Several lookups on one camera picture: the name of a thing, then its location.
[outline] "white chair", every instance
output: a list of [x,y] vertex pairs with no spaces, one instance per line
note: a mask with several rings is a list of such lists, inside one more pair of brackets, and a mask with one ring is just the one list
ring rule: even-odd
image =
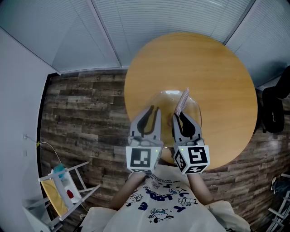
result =
[[[30,205],[28,208],[24,208],[24,212],[26,213],[26,216],[29,219],[31,226],[35,229],[36,232],[40,232],[41,230],[43,232],[57,231],[62,226],[61,224],[57,225],[59,221],[63,221],[68,215],[72,213],[72,211],[74,211],[81,203],[83,203],[100,187],[100,185],[92,188],[87,188],[85,186],[85,183],[81,178],[78,168],[88,163],[89,162],[85,162],[72,168],[65,168],[63,171],[57,173],[53,173],[52,170],[51,174],[38,179],[46,192],[47,198],[41,199],[33,205]],[[76,171],[77,176],[84,189],[77,189],[69,173],[72,170]],[[62,178],[66,179],[65,186],[63,185],[59,177],[62,174]],[[68,190],[73,194],[72,198],[69,198],[67,193]],[[89,191],[89,193],[84,197],[81,197],[80,193],[87,191]],[[53,221],[49,222],[48,224],[45,224],[41,220],[37,219],[37,217],[33,215],[30,210],[34,207],[44,205],[48,201],[50,201],[50,203],[54,207],[55,211],[58,214],[58,217],[55,218]]]
[[[282,173],[281,176],[290,178],[290,175],[284,173]],[[281,232],[283,230],[284,228],[283,221],[289,216],[290,213],[290,204],[288,207],[285,207],[286,203],[290,202],[289,196],[290,191],[287,191],[285,197],[283,197],[283,202],[278,211],[272,208],[268,209],[271,213],[275,214],[276,216],[274,219],[272,219],[272,223],[268,227],[266,232],[274,232],[278,226],[280,226],[280,228],[279,230],[277,230],[277,232]]]

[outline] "person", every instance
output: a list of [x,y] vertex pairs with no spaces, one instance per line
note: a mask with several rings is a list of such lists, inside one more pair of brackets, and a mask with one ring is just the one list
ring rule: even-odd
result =
[[157,165],[131,173],[109,208],[90,208],[81,232],[250,232],[229,202],[214,201],[199,174]]
[[286,193],[290,191],[290,180],[276,180],[276,177],[272,179],[271,190],[275,193]]

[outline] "white t-shirt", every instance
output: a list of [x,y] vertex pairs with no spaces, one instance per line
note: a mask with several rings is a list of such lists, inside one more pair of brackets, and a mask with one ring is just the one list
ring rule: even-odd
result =
[[91,208],[82,232],[250,232],[229,202],[203,206],[177,167],[158,165],[119,211]]

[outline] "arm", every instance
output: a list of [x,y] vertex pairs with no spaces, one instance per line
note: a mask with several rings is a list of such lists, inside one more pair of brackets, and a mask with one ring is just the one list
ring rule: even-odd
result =
[[117,192],[112,199],[109,208],[119,210],[134,192],[134,190],[142,183],[145,178],[145,173],[133,173],[125,182],[123,187]]
[[189,174],[187,178],[192,192],[201,204],[207,205],[214,202],[212,194],[199,174]]

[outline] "round wooden table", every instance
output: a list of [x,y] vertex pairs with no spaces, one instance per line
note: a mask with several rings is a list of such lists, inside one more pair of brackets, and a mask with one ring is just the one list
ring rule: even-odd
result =
[[[227,47],[200,34],[172,33],[146,44],[131,62],[125,104],[132,121],[164,90],[184,91],[199,104],[202,135],[214,169],[236,158],[248,144],[257,119],[249,73]],[[163,151],[161,158],[172,162]]]

